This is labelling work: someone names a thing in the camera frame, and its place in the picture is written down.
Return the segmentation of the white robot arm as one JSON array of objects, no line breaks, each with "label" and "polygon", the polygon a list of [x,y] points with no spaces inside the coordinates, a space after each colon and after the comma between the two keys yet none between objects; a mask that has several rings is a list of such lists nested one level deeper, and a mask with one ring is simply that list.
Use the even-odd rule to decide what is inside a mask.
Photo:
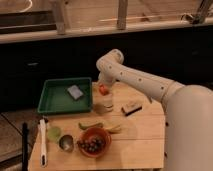
[{"label": "white robot arm", "polygon": [[113,49],[96,62],[99,81],[123,82],[161,103],[165,113],[164,171],[213,171],[213,90],[184,85],[123,65]]}]

